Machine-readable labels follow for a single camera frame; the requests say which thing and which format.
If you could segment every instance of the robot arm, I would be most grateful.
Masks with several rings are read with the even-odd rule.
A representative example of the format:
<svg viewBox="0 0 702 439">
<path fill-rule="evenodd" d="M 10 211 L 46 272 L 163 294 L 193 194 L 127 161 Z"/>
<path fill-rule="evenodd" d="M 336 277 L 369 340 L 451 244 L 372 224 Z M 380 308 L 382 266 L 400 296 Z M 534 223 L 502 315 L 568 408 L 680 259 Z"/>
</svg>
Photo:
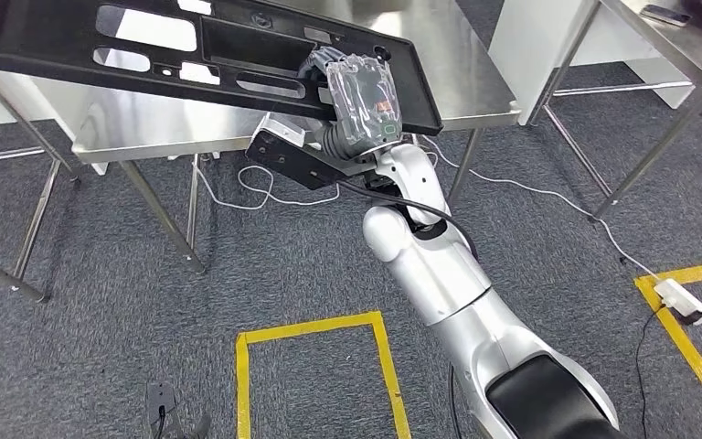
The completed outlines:
<svg viewBox="0 0 702 439">
<path fill-rule="evenodd" d="M 399 133 L 394 142 L 386 138 L 386 126 L 396 128 L 399 116 L 386 63 L 352 56 L 326 70 L 336 84 L 338 124 L 311 135 L 268 115 L 247 156 L 309 188 L 339 183 L 399 200 L 367 212 L 367 245 L 440 340 L 487 436 L 623 437 L 599 383 L 534 334 L 496 293 L 469 237 L 448 221 L 449 207 L 424 151 Z M 355 176 L 365 177 L 368 190 L 345 182 Z"/>
</svg>

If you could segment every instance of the yellow tape marking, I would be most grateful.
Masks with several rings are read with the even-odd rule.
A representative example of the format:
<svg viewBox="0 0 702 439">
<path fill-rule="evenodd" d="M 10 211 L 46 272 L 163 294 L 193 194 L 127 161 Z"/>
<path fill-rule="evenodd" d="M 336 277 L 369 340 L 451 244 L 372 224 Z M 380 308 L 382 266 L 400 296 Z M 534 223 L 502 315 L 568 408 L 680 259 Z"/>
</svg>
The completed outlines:
<svg viewBox="0 0 702 439">
<path fill-rule="evenodd" d="M 405 403 L 399 391 L 397 372 L 394 370 L 394 360 L 388 346 L 386 327 L 383 324 L 383 315 L 380 311 L 359 314 L 356 316 L 341 316 L 314 320 L 313 322 L 286 325 L 283 327 L 269 327 L 256 331 L 241 332 L 235 342 L 236 376 L 238 380 L 238 438 L 251 438 L 250 418 L 250 392 L 249 392 L 249 348 L 252 343 L 278 340 L 287 337 L 297 337 L 304 334 L 326 332 L 344 327 L 360 327 L 371 325 L 378 345 L 380 368 L 383 380 L 386 382 L 388 397 L 391 401 L 391 410 L 394 413 L 394 425 L 399 439 L 410 439 L 408 417 L 405 414 Z"/>
<path fill-rule="evenodd" d="M 659 273 L 658 276 L 661 279 L 674 279 L 681 284 L 691 284 L 693 282 L 702 282 L 702 265 L 698 267 L 685 268 L 682 270 L 674 270 L 672 272 Z M 658 293 L 655 292 L 655 279 L 653 276 L 643 276 L 634 280 L 634 283 L 642 292 L 644 299 L 650 305 L 653 310 L 660 308 L 661 298 Z M 662 309 L 658 313 L 658 320 L 660 320 L 661 325 L 664 326 L 666 332 L 668 332 L 669 337 L 674 341 L 674 344 L 679 348 L 682 356 L 685 357 L 687 364 L 690 365 L 698 380 L 702 384 L 702 357 L 697 351 L 693 342 L 687 337 L 684 329 L 676 321 L 676 318 L 668 310 L 668 308 Z"/>
<path fill-rule="evenodd" d="M 408 426 L 408 416 L 405 414 L 405 402 L 402 400 L 402 393 L 399 391 L 397 372 L 394 371 L 394 360 L 391 358 L 386 327 L 383 326 L 383 315 L 380 314 L 380 311 L 373 313 L 373 332 L 378 344 L 378 358 L 380 359 L 380 368 L 383 371 L 383 381 L 386 382 L 388 398 L 391 400 L 391 411 L 394 412 L 394 426 L 397 428 L 397 437 L 410 439 L 410 427 Z"/>
</svg>

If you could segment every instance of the table top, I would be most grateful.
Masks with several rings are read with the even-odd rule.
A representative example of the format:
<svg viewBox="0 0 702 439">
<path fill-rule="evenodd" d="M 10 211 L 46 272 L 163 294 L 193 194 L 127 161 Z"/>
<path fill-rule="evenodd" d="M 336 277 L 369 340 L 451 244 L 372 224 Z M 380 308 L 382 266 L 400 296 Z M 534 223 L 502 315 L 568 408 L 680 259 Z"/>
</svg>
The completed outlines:
<svg viewBox="0 0 702 439">
<path fill-rule="evenodd" d="M 411 40 L 446 130 L 510 125 L 520 110 L 453 0 L 275 0 Z M 245 149 L 264 112 L 90 87 L 72 146 L 85 163 Z"/>
<path fill-rule="evenodd" d="M 702 5 L 695 0 L 601 0 L 696 85 L 702 83 Z M 639 15 L 648 4 L 685 13 L 684 27 Z"/>
</svg>

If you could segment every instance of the black plastic tray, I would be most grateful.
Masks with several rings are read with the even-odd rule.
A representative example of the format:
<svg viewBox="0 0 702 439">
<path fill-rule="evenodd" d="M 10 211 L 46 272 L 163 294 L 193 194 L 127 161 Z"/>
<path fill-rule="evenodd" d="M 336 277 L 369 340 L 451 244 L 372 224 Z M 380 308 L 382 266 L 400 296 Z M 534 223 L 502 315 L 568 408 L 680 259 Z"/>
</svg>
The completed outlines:
<svg viewBox="0 0 702 439">
<path fill-rule="evenodd" d="M 211 14 L 204 15 L 182 10 L 176 0 L 0 0 L 0 70 L 334 120 L 334 108 L 320 97 L 325 80 L 296 78 L 302 60 L 318 46 L 373 57 L 384 48 L 391 55 L 404 131 L 434 135 L 442 129 L 410 41 L 258 0 L 209 3 Z M 98 18 L 101 6 L 108 23 Z M 197 47 L 182 51 L 114 37 L 119 21 L 112 24 L 110 15 L 116 8 L 186 20 L 195 28 Z M 148 70 L 101 65 L 93 60 L 96 49 L 146 56 Z M 181 80 L 182 62 L 207 66 L 219 85 Z M 239 85 L 241 80 L 248 89 Z M 255 90 L 249 90 L 252 83 L 258 85 Z M 296 94 L 271 94 L 261 86 Z"/>
</svg>

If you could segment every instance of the transparent plastic wrap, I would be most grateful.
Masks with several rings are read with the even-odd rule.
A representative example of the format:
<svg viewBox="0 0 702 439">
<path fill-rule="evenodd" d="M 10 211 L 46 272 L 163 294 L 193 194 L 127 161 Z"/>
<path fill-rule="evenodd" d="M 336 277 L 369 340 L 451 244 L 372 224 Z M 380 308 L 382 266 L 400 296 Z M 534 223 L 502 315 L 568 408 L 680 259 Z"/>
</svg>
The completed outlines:
<svg viewBox="0 0 702 439">
<path fill-rule="evenodd" d="M 388 63 L 351 55 L 327 65 L 337 121 L 350 145 L 382 145 L 399 139 L 402 114 Z"/>
</svg>

